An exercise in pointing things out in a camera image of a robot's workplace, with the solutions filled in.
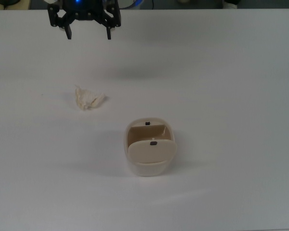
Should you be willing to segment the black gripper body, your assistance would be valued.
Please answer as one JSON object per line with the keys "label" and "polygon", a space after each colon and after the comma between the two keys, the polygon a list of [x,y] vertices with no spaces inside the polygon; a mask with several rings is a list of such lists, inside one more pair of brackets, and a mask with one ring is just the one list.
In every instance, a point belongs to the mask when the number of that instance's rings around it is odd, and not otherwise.
{"label": "black gripper body", "polygon": [[69,17],[82,21],[99,21],[104,12],[102,0],[64,0],[62,9]]}

